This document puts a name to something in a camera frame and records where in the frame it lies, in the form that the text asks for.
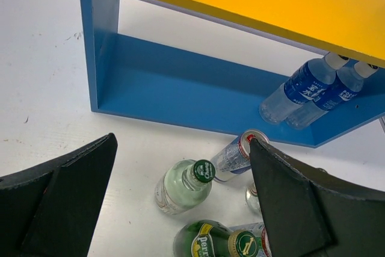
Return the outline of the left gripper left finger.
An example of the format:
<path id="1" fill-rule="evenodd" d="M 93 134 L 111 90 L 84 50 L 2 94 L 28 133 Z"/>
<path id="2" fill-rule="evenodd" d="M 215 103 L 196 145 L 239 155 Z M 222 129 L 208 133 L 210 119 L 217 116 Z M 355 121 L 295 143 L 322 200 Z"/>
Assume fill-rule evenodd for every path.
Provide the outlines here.
<path id="1" fill-rule="evenodd" d="M 1 177 L 1 256 L 87 256 L 117 153 L 113 133 Z"/>

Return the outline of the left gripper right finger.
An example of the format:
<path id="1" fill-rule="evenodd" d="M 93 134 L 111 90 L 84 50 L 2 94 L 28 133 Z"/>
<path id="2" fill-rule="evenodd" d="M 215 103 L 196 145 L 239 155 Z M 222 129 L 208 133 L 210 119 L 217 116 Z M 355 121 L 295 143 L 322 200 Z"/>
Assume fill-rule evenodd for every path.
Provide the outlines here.
<path id="1" fill-rule="evenodd" d="M 384 192 L 252 138 L 250 162 L 273 256 L 384 256 Z"/>

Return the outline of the green Perrier bottle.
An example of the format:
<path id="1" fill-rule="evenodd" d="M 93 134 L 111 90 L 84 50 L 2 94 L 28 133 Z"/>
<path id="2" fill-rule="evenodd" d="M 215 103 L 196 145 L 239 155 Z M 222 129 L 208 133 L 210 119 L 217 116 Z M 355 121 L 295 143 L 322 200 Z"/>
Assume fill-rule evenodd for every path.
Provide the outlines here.
<path id="1" fill-rule="evenodd" d="M 257 256 L 257 238 L 247 230 L 231 231 L 214 220 L 184 226 L 173 241 L 174 256 Z"/>

